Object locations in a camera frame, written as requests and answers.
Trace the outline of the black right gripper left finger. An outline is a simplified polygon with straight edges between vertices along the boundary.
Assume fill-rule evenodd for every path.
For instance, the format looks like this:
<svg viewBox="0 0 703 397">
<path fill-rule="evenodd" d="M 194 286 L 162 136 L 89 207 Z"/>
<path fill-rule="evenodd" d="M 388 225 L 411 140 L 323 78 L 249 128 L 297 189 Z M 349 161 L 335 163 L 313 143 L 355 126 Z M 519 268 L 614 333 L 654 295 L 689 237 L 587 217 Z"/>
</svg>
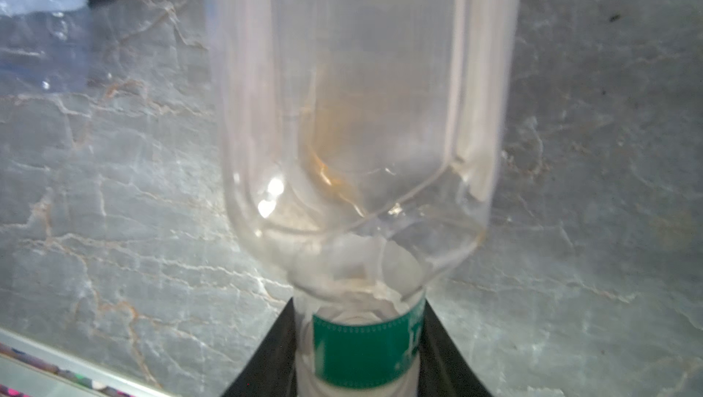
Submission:
<svg viewBox="0 0 703 397">
<path fill-rule="evenodd" d="M 222 397 L 296 397 L 296 325 L 289 299 L 264 339 Z"/>
</svg>

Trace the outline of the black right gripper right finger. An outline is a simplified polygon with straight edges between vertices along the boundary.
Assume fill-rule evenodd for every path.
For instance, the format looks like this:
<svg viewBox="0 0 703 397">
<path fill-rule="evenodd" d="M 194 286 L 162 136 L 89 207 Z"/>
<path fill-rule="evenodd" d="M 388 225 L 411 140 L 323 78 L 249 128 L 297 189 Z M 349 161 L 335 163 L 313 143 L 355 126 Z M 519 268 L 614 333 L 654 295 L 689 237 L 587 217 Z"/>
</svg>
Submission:
<svg viewBox="0 0 703 397">
<path fill-rule="evenodd" d="M 492 397 L 426 301 L 419 343 L 419 397 Z"/>
</svg>

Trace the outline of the clear bottle colourful label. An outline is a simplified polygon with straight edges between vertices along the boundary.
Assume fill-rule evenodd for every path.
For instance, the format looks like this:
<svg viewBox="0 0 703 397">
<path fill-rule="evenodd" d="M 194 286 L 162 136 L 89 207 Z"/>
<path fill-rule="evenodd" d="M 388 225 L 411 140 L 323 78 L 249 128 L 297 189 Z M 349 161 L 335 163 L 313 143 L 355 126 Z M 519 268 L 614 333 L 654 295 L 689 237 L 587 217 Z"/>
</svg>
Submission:
<svg viewBox="0 0 703 397">
<path fill-rule="evenodd" d="M 1 94 L 83 89 L 91 39 L 89 0 L 1 0 Z"/>
</svg>

